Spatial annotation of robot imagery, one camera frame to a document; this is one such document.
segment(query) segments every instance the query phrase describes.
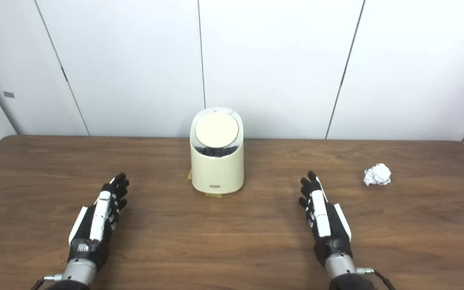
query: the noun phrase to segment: wood grain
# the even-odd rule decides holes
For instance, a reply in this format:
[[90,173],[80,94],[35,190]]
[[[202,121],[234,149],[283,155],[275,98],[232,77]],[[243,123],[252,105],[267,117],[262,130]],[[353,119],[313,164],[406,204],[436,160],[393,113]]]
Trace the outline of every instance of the wood grain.
[[[381,162],[392,183],[365,186]],[[184,138],[3,139],[0,289],[62,272],[80,207],[124,171],[129,205],[95,290],[326,290],[297,202],[309,169],[341,203],[357,266],[398,290],[464,289],[462,143],[246,140],[245,184],[220,199],[197,192],[189,169]]]

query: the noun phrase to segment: robotic hand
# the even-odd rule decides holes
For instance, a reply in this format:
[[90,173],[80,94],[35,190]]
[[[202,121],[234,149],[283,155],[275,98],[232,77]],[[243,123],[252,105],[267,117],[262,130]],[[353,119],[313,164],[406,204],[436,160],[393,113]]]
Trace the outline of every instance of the robotic hand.
[[330,277],[329,290],[375,290],[372,282],[363,277],[374,273],[390,290],[395,290],[388,279],[371,268],[356,268],[352,261],[350,239],[352,233],[339,204],[327,200],[320,180],[312,171],[302,178],[300,191],[305,198],[298,202],[305,209],[307,221],[315,238],[315,255]]
[[125,173],[103,185],[94,205],[82,207],[69,235],[69,257],[62,274],[48,275],[37,281],[38,290],[44,281],[57,281],[47,290],[90,290],[96,272],[107,263],[109,242],[118,225],[127,201],[129,181]]

